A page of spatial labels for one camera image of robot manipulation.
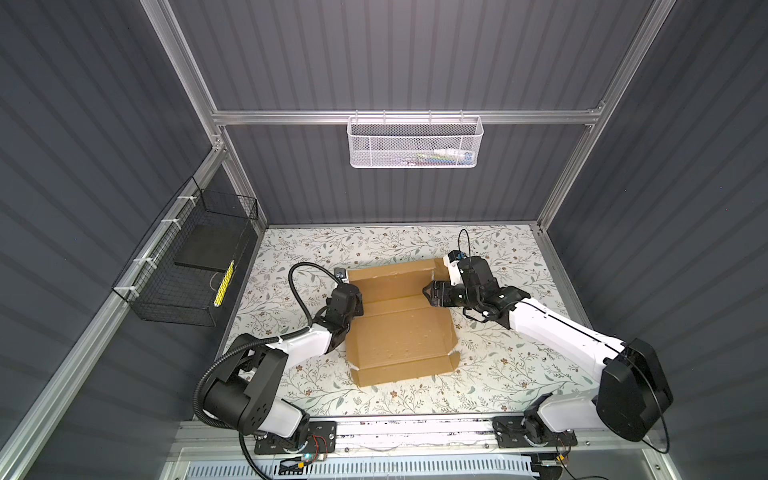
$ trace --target unfolded cardboard box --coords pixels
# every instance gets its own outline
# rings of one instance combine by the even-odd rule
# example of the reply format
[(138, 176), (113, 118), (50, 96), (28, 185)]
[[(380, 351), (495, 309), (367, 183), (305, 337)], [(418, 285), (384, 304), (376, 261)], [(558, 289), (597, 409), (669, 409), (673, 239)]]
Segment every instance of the unfolded cardboard box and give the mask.
[(451, 313), (429, 305), (422, 289), (450, 280), (442, 259), (350, 270), (360, 288), (364, 316), (352, 321), (346, 356), (357, 386), (452, 372), (461, 355)]

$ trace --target floral pattern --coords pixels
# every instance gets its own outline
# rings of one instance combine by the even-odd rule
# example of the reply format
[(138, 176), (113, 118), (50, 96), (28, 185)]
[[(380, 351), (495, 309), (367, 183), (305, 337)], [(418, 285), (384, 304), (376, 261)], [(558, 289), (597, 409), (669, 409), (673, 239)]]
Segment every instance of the floral pattern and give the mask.
[[(483, 256), (502, 285), (515, 285), (564, 315), (562, 300), (527, 226), (466, 227), (473, 255)], [(306, 324), (286, 275), (296, 262), (329, 270), (441, 257), (456, 248), (461, 227), (355, 227), (267, 230), (228, 342), (241, 333), (272, 336)], [(462, 235), (462, 246), (466, 242)], [(296, 288), (314, 312), (333, 281), (299, 268)], [(451, 309), (462, 354), (453, 373), (358, 387), (349, 375), (346, 346), (294, 366), (278, 396), (310, 415), (401, 415), (518, 411), (547, 392), (592, 388), (593, 381), (559, 353), (496, 323), (466, 319)]]

